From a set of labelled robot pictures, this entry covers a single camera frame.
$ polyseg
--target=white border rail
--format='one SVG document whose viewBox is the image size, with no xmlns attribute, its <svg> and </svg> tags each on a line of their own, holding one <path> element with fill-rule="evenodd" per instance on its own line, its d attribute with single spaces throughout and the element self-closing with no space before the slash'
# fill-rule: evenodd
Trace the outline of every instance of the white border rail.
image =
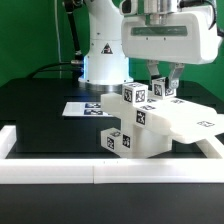
<svg viewBox="0 0 224 224">
<path fill-rule="evenodd" d="M 223 145 L 214 140 L 211 147 L 213 140 L 200 142 L 203 152 L 212 155 L 208 159 L 6 159 L 16 127 L 5 126 L 0 131 L 0 183 L 224 183 Z"/>
</svg>

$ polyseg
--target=green background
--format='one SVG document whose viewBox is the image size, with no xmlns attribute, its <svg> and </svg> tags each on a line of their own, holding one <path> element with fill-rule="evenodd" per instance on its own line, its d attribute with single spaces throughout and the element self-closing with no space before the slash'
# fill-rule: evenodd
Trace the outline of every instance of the green background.
<svg viewBox="0 0 224 224">
<path fill-rule="evenodd" d="M 218 26 L 224 28 L 224 1 L 217 0 Z M 73 59 L 73 45 L 62 0 L 57 0 L 62 61 Z M 89 49 L 89 21 L 86 7 L 74 13 L 84 54 Z M 0 85 L 25 77 L 36 68 L 58 62 L 54 0 L 0 1 Z M 167 63 L 160 63 L 160 71 L 168 75 Z M 130 60 L 130 75 L 148 79 L 144 60 Z M 181 77 L 195 81 L 224 100 L 224 44 L 212 64 L 186 65 Z"/>
</svg>

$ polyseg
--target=white cube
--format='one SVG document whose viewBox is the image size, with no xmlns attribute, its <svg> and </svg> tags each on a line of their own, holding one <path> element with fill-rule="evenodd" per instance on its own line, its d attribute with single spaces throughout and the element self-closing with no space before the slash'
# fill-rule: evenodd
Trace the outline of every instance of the white cube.
<svg viewBox="0 0 224 224">
<path fill-rule="evenodd" d="M 166 88 L 165 80 L 165 77 L 152 80 L 152 94 L 156 98 L 167 99 L 176 96 L 176 89 Z"/>
<path fill-rule="evenodd" d="M 116 128 L 110 128 L 101 132 L 101 145 L 114 153 L 120 151 L 121 141 L 121 131 Z"/>
<path fill-rule="evenodd" d="M 122 87 L 122 100 L 126 103 L 139 105 L 147 102 L 148 98 L 148 86 L 133 82 L 123 84 Z"/>
</svg>

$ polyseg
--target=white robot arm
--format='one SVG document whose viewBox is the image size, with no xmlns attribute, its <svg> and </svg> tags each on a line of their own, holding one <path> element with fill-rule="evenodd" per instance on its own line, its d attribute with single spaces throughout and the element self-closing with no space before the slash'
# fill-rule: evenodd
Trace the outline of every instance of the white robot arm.
<svg viewBox="0 0 224 224">
<path fill-rule="evenodd" d="M 217 35 L 215 7 L 215 1 L 205 0 L 122 1 L 125 55 L 147 59 L 152 79 L 159 75 L 158 61 L 171 62 L 167 85 L 176 89 L 185 63 L 211 63 L 217 57 L 222 38 Z"/>
</svg>

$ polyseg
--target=black table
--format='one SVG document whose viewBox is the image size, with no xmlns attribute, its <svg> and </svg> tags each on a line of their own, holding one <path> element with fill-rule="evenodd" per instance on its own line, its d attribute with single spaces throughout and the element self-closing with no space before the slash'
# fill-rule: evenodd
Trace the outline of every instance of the black table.
<svg viewBox="0 0 224 224">
<path fill-rule="evenodd" d="M 193 82 L 178 97 L 214 107 L 224 103 Z M 71 80 L 15 79 L 0 88 L 0 125 L 16 124 L 8 158 L 117 158 L 100 146 L 101 129 L 116 118 L 61 116 L 67 101 L 99 101 L 100 93 Z M 174 142 L 157 157 L 204 157 L 194 145 Z M 223 223 L 223 184 L 0 185 L 0 223 Z"/>
</svg>

